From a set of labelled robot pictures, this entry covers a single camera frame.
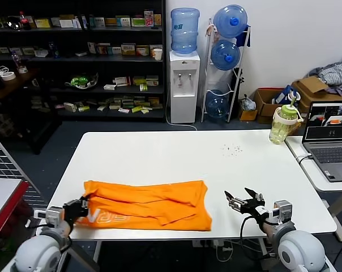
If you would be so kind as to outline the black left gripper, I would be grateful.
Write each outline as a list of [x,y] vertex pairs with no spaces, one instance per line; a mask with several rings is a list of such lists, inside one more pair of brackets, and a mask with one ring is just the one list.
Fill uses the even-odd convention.
[[80,199],[74,199],[63,205],[64,220],[70,226],[73,226],[79,218],[88,215],[88,200],[89,196],[82,196]]

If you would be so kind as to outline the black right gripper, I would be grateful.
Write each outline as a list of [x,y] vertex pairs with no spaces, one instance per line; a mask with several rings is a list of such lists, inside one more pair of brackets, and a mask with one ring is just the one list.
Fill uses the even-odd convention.
[[241,214],[249,214],[254,219],[266,219],[269,216],[268,210],[265,208],[265,200],[262,193],[257,193],[252,189],[245,188],[250,199],[243,200],[234,198],[229,192],[225,191],[225,196],[229,207],[233,210],[241,211]]

